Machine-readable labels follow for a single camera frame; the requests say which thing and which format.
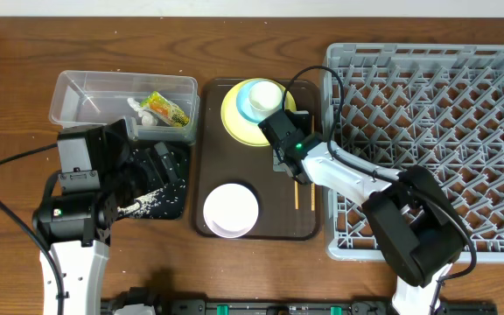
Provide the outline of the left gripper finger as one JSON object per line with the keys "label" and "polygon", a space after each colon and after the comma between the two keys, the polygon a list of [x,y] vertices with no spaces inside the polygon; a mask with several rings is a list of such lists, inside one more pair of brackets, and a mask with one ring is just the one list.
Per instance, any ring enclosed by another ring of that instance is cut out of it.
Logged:
{"label": "left gripper finger", "polygon": [[155,191],[164,186],[164,181],[158,169],[157,160],[154,158],[151,148],[142,151],[141,166],[147,177],[149,191]]}
{"label": "left gripper finger", "polygon": [[165,142],[153,146],[156,155],[157,172],[164,184],[170,184],[180,179],[179,162],[173,147]]}

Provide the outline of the pile of rice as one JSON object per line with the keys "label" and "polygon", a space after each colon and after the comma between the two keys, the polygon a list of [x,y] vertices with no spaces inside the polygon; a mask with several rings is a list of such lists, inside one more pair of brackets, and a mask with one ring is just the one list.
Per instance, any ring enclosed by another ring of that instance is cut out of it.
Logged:
{"label": "pile of rice", "polygon": [[117,219],[176,220],[185,209],[186,188],[182,178],[138,197],[133,205],[118,208]]}

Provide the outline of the white tissue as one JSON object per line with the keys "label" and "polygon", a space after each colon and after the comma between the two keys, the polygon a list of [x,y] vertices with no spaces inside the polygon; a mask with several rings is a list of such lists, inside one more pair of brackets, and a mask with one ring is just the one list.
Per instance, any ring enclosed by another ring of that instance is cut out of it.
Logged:
{"label": "white tissue", "polygon": [[143,126],[151,127],[158,124],[158,119],[148,109],[142,107],[139,102],[133,98],[128,98],[127,103],[141,118]]}

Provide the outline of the white bowl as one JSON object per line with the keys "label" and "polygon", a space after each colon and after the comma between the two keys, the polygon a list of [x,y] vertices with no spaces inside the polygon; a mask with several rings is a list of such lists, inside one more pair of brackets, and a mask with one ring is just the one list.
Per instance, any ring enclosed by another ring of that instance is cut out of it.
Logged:
{"label": "white bowl", "polygon": [[245,185],[236,183],[214,188],[203,206],[206,226],[221,238],[244,236],[255,226],[258,216],[256,195]]}

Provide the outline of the green orange snack wrapper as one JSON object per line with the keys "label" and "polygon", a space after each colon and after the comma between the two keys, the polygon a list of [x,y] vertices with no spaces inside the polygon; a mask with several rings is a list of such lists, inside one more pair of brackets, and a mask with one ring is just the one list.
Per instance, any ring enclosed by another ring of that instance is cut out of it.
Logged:
{"label": "green orange snack wrapper", "polygon": [[157,91],[144,99],[141,107],[157,114],[159,119],[172,127],[185,127],[190,122],[189,117],[176,103],[167,100]]}

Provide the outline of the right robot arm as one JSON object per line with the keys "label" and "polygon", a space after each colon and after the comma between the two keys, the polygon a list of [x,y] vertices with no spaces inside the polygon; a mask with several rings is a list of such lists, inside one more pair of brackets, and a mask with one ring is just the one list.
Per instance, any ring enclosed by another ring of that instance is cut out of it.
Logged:
{"label": "right robot arm", "polygon": [[433,314],[452,265],[471,245],[466,227],[432,173],[372,164],[278,110],[258,125],[282,167],[299,184],[334,190],[360,206],[386,263],[396,273],[398,314]]}

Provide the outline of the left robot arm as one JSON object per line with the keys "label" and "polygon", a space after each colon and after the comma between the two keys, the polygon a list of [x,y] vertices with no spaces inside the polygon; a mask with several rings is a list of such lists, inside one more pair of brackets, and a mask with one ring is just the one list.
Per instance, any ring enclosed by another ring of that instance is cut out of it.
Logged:
{"label": "left robot arm", "polygon": [[46,314],[157,314],[134,289],[118,304],[101,301],[111,227],[123,219],[176,220],[185,209],[188,149],[133,141],[127,125],[85,125],[57,137],[61,168],[46,181],[32,216],[40,253]]}

